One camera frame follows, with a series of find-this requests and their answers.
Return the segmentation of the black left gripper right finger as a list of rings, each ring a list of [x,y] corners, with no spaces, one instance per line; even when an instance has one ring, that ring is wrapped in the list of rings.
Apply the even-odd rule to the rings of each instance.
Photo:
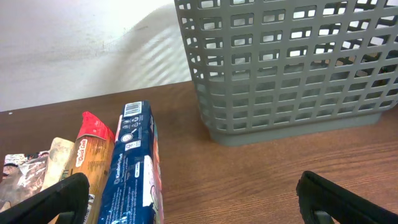
[[[397,223],[397,214],[306,170],[296,186],[305,223]]]

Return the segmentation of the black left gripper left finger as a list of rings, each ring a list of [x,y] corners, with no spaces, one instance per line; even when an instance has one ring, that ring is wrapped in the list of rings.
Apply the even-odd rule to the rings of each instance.
[[[1,223],[81,224],[88,208],[89,182],[79,172],[1,212]]]

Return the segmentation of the blue tissue pack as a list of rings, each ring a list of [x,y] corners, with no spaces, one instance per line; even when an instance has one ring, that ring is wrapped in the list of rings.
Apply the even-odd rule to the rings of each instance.
[[[163,224],[157,126],[147,100],[124,105],[98,223]]]

